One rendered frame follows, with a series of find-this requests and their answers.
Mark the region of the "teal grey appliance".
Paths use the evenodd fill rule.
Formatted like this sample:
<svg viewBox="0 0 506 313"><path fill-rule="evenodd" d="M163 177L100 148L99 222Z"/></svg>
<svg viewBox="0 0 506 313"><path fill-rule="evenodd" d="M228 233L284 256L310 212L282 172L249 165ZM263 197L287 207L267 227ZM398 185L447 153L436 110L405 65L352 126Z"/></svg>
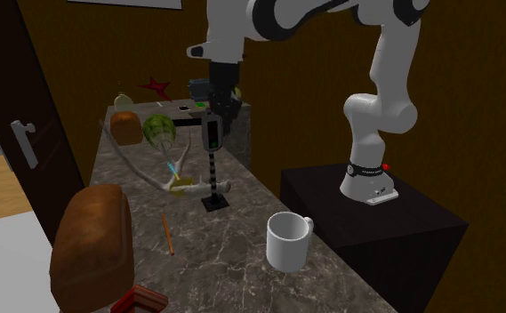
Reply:
<svg viewBox="0 0 506 313"><path fill-rule="evenodd" d="M210 82L208 78L191 79L188 84L189 96L195 102L209 100Z"/></svg>

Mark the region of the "toy traffic light on pole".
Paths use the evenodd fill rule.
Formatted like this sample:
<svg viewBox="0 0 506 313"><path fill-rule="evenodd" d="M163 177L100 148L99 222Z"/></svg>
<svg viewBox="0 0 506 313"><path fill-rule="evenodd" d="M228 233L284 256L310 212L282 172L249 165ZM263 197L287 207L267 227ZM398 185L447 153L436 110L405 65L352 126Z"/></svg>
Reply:
<svg viewBox="0 0 506 313"><path fill-rule="evenodd" d="M205 151L209 157L211 195L201 199L207 212L217 211L229 206L224 195L217 190L216 168L214 152L222 147L223 122L220 116L208 111L202 118L202 139Z"/></svg>

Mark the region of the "red star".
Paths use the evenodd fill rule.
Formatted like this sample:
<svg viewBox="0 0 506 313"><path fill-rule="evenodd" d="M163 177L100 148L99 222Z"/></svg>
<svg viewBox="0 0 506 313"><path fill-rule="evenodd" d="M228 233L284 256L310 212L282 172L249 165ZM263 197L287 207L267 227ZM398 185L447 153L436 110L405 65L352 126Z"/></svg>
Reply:
<svg viewBox="0 0 506 313"><path fill-rule="evenodd" d="M166 88L170 85L170 82L159 83L152 76L149 78L148 84L141 84L141 88L145 88L154 91L162 100L172 102L172 99L166 94Z"/></svg>

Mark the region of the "green striped glass vase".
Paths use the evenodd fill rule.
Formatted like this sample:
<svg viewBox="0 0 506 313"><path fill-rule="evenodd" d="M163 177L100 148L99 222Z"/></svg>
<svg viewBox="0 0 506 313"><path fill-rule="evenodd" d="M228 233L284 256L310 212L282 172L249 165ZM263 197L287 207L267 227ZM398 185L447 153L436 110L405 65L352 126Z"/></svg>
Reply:
<svg viewBox="0 0 506 313"><path fill-rule="evenodd" d="M142 126L142 132L148 144L157 150L169 150L176 138L173 120L161 114L149 116Z"/></svg>

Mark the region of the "pale round bottle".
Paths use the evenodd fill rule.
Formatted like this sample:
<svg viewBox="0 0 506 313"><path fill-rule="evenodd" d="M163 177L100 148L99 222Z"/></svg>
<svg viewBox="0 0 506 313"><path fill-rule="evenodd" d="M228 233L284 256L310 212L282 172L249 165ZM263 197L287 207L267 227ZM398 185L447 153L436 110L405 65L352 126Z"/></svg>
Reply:
<svg viewBox="0 0 506 313"><path fill-rule="evenodd" d="M117 96L114 99L114 108L116 112L133 111L134 102L125 94L121 82L117 82Z"/></svg>

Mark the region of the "small brown bread loaf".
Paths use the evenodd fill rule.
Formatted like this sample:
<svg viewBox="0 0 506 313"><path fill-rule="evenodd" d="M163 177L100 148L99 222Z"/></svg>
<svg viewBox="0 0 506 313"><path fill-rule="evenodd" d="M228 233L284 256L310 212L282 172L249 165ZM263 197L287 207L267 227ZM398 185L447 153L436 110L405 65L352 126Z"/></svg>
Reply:
<svg viewBox="0 0 506 313"><path fill-rule="evenodd" d="M139 144L143 140L141 121L132 111L116 112L110 118L110 133L119 146Z"/></svg>

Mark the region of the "yellow-green bowl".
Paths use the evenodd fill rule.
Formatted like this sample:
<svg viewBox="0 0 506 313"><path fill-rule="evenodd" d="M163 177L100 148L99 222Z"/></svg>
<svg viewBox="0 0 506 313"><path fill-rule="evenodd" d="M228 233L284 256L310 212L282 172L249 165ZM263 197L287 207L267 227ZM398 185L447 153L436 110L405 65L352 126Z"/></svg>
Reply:
<svg viewBox="0 0 506 313"><path fill-rule="evenodd" d="M169 192L171 195L176 197L183 197L188 187L194 184L192 177L180 177L175 179L169 186Z"/></svg>

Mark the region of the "pale antler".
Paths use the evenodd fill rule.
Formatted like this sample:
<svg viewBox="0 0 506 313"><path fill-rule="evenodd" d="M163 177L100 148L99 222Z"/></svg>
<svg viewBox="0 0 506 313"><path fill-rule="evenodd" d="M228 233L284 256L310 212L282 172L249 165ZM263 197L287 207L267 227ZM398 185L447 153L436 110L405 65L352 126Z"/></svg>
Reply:
<svg viewBox="0 0 506 313"><path fill-rule="evenodd" d="M153 186L154 188L156 188L158 190L162 190L162 191L167 192L167 193L170 193L169 192L169 186L175 180L175 178L173 177L173 174L172 174L171 171L170 171L171 172L171 178L166 183L160 182L160 181L152 178L148 173L145 173L141 169L139 169L124 154L124 151L122 149L120 149L120 146L116 143L116 141L112 137L109 128L104 124L104 122L102 120L99 121L99 124L100 124L101 128L103 129L103 131L106 133L107 139L111 143L111 145L112 145L113 149L115 150L116 154L122 159L122 161L128 166L128 168L132 172L134 172L139 178L141 178L142 180L146 181L149 185ZM162 153L162 157L164 158L165 164L167 162L171 162L175 166L175 168L176 168L179 176L182 177L183 166L184 166L185 162L187 161L188 154L189 154L189 151L191 149L191 146L192 146L192 136L191 136L191 131L189 131L187 145L186 145L185 149L182 150L181 155L179 156L179 158L177 160L174 160L173 157L172 157L172 155L170 154L170 149L171 148L169 150L165 150L165 149L163 149L163 150L157 150L155 148L155 150L161 152ZM230 181L221 181L221 182L217 181L217 190L218 190L218 192L220 194L227 193L227 192L230 191L230 189L231 189L231 183L230 183ZM202 181L202 177L199 177L199 180L198 180L197 183L194 182L194 184L192 186L190 186L190 187L187 188L186 193L185 193L184 196L191 195L191 194L205 195L206 193L209 193L209 192L211 192L210 182L206 183L206 182Z"/></svg>

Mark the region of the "orange pencil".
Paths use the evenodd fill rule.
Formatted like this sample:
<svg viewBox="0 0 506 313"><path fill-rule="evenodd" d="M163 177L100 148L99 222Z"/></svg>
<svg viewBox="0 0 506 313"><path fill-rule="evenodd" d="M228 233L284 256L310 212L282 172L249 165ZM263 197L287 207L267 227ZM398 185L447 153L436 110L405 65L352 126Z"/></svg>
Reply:
<svg viewBox="0 0 506 313"><path fill-rule="evenodd" d="M161 217L162 217L162 222L163 222L163 226L164 226L164 230L165 230L165 237L166 237L166 241L168 244L169 253L170 253L170 255L174 256L173 242L171 239L171 235L169 232L169 228L167 225L167 220L166 220L165 214L161 213Z"/></svg>

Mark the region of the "white mug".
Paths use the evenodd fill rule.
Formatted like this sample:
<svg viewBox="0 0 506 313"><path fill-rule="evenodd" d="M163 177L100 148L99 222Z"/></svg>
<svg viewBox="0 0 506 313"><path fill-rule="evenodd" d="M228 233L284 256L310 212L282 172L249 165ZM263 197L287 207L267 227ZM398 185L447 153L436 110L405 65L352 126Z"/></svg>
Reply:
<svg viewBox="0 0 506 313"><path fill-rule="evenodd" d="M273 214L267 221L266 257L281 272L300 270L307 258L314 222L293 212Z"/></svg>

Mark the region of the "large brown bread loaf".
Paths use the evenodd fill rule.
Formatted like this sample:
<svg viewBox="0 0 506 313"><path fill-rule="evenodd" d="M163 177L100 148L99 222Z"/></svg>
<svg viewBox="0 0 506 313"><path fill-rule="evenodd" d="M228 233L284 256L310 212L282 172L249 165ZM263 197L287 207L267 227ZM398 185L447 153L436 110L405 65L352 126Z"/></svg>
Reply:
<svg viewBox="0 0 506 313"><path fill-rule="evenodd" d="M120 186L95 185L72 197L52 246L49 273L62 313L93 313L133 287L132 216Z"/></svg>

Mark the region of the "black robot stand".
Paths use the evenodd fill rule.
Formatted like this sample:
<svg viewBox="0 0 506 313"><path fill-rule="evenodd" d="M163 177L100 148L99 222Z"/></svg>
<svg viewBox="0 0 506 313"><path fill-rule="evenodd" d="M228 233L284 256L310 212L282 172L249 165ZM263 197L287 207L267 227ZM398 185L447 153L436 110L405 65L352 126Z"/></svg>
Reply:
<svg viewBox="0 0 506 313"><path fill-rule="evenodd" d="M398 198L363 204L339 190L346 166L281 172L280 201L398 313L423 313L469 226L400 179Z"/></svg>

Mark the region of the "red wooden box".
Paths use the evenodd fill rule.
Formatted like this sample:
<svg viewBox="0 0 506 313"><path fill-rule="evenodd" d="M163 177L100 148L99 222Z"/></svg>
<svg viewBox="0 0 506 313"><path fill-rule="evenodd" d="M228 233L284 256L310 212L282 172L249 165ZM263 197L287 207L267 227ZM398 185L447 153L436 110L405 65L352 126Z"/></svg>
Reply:
<svg viewBox="0 0 506 313"><path fill-rule="evenodd" d="M161 293L135 285L110 308L110 313L160 313L168 303Z"/></svg>

